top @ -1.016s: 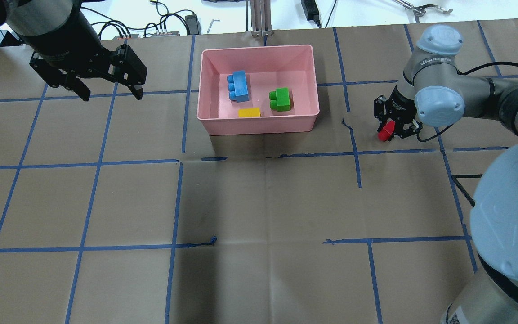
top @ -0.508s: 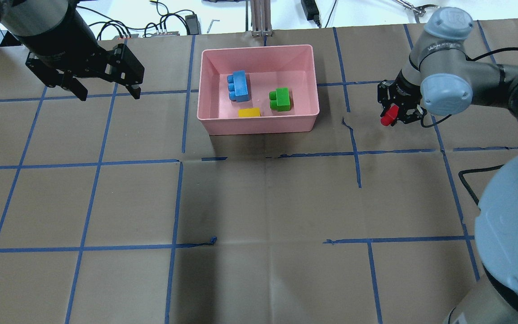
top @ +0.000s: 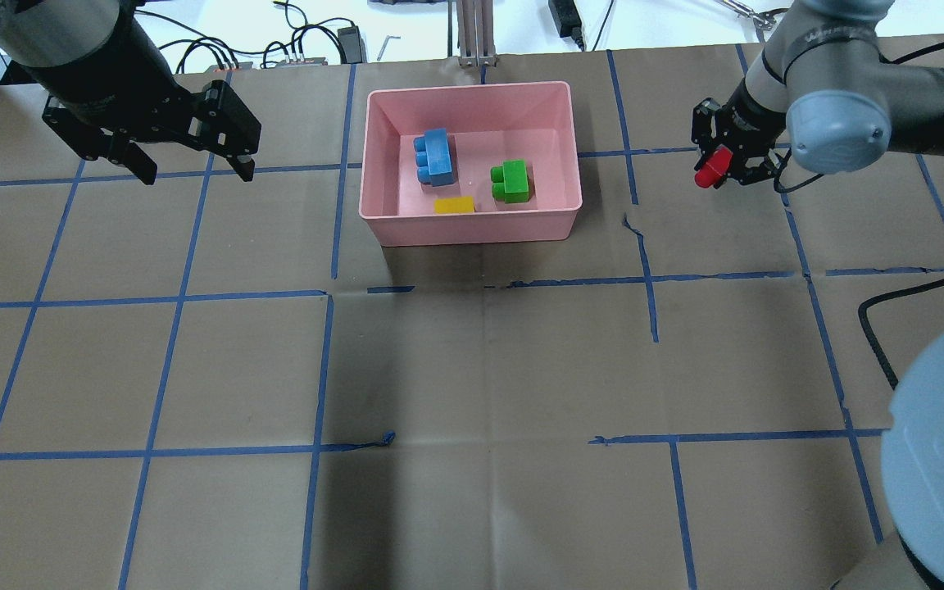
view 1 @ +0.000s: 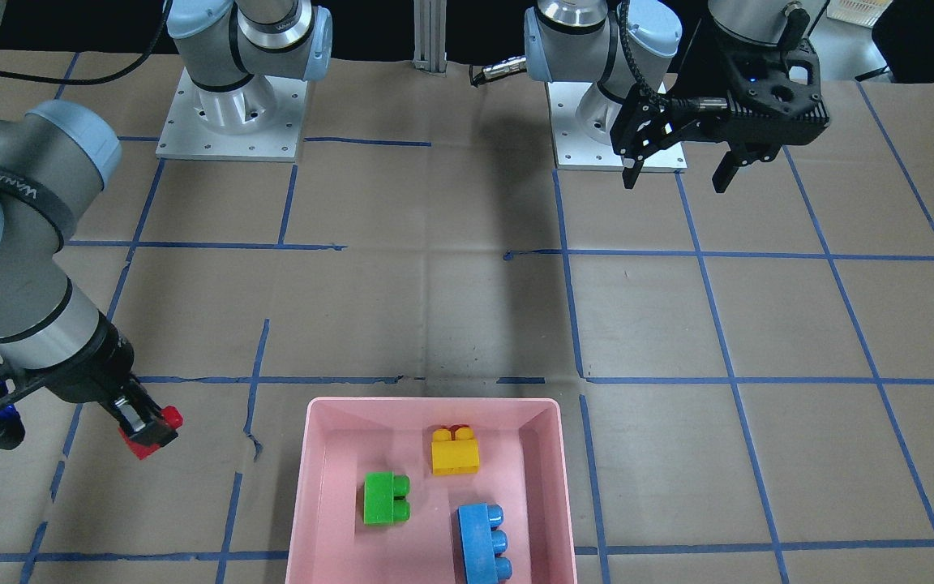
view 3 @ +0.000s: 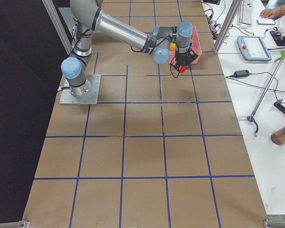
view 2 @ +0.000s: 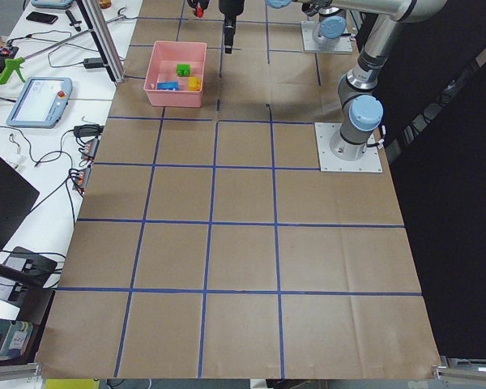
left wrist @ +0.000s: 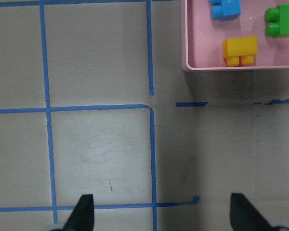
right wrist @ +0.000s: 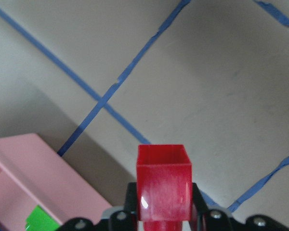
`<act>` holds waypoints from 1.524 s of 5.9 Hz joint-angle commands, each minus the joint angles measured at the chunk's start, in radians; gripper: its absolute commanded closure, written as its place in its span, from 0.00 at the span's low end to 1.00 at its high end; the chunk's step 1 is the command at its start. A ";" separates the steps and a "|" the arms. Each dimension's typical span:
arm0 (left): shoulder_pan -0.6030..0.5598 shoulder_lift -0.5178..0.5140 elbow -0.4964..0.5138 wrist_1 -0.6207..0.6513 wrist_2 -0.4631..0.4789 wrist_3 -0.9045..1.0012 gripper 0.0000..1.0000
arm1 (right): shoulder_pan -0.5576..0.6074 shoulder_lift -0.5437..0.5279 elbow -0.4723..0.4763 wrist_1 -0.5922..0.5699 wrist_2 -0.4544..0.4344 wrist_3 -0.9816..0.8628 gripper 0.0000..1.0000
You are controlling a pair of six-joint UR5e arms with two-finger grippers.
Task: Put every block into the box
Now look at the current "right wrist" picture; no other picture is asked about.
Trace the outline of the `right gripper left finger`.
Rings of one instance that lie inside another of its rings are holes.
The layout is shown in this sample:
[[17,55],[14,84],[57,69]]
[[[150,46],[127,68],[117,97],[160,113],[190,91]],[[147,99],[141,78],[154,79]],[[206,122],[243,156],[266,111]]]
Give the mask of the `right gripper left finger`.
[[135,182],[127,185],[123,206],[107,209],[102,218],[95,224],[88,218],[76,217],[69,219],[58,231],[137,231],[139,220],[137,216],[137,188]]

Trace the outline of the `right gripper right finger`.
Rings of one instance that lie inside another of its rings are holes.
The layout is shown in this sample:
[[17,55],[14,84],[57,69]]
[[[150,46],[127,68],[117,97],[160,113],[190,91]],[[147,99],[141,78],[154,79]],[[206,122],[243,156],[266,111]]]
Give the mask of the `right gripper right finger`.
[[208,207],[196,183],[183,184],[189,202],[191,231],[289,231],[289,227],[262,214],[249,216],[239,222],[222,207]]

